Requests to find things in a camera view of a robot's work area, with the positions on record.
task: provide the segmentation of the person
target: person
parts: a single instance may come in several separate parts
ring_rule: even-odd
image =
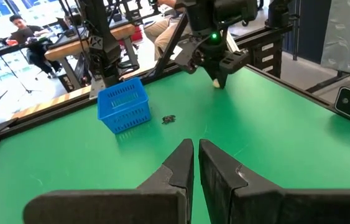
[[[47,29],[43,29],[39,26],[28,26],[25,20],[20,15],[13,15],[9,18],[9,20],[17,27],[19,30],[29,28],[32,32],[34,32],[34,35],[36,37],[40,37],[43,34],[49,33]],[[13,37],[9,37],[6,42],[9,42],[12,40]],[[53,72],[52,68],[50,68],[45,61],[48,61],[53,69],[57,72],[59,72],[62,69],[62,66],[58,61],[50,61],[45,58],[45,53],[47,51],[47,44],[51,43],[51,41],[48,42],[42,42],[40,44],[33,44],[28,47],[27,49],[27,59],[29,62],[32,62],[34,65],[39,67],[42,71],[44,71],[46,74],[55,76],[55,72]]]
[[[176,0],[158,0],[158,5],[167,5],[172,9],[175,7]],[[154,43],[154,59],[158,60],[161,53],[165,51],[169,40],[172,37],[175,29],[182,18],[185,9],[177,9],[175,15],[166,16],[153,24],[147,24],[144,27],[146,37]],[[187,25],[182,35],[191,34],[190,26]]]

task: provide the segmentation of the black pants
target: black pants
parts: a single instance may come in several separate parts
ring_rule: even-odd
[[[34,65],[42,69],[46,74],[49,74],[52,71],[52,68],[45,64],[45,61],[48,61],[57,72],[61,67],[60,63],[58,61],[47,60],[45,58],[45,53],[46,46],[44,44],[35,45],[28,49],[27,57]]]

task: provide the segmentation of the blue plastic basket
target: blue plastic basket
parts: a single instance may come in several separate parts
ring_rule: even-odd
[[[139,78],[99,92],[98,119],[114,134],[151,119],[149,97]]]

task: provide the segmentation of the green mat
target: green mat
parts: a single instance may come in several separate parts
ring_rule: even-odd
[[[180,144],[206,138],[285,188],[350,188],[350,121],[244,68],[225,90],[203,70],[146,86],[152,120],[114,135],[96,105],[0,143],[0,224],[57,189],[131,189]],[[161,124],[174,114],[175,123]],[[209,223],[195,156],[193,224]]]

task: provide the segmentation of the black table frame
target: black table frame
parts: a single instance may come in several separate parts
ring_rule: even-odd
[[[238,37],[235,39],[237,42],[237,45],[240,46],[245,41],[245,37]],[[341,115],[341,113],[338,113],[333,105],[325,100],[322,100],[318,98],[317,96],[302,90],[301,88],[295,87],[289,83],[286,83],[282,81],[279,78],[274,77],[273,75],[270,75],[266,72],[263,72],[262,70],[259,70],[255,67],[252,67],[250,65],[247,65],[247,68],[256,72],[260,76],[316,103],[317,105],[320,105],[327,110],[330,110],[338,115]],[[155,77],[145,77],[142,79],[142,83],[144,85],[148,85],[149,83],[155,82],[157,80],[160,80],[161,78],[168,77],[170,75],[173,75],[177,72],[179,72],[179,67],[174,62],[169,62],[167,66],[165,67],[164,71],[161,75],[155,76]],[[146,72],[142,72],[139,74],[139,76],[143,77],[145,74],[150,72],[150,70]],[[14,118],[9,121],[3,122],[0,124],[0,141],[2,139],[9,138],[15,134],[22,133],[26,130],[32,129],[34,127],[37,127],[41,124],[48,123],[49,121],[53,121],[57,118],[60,118],[62,116],[66,116],[72,112],[81,110],[83,108],[86,108],[87,106],[91,106],[96,104],[97,99],[90,100],[89,99],[89,93],[85,93],[81,96],[78,96],[76,98],[67,100],[63,103],[60,103],[58,105],[53,105],[49,108],[46,108],[44,110],[32,113],[28,116],[25,116],[23,118]]]

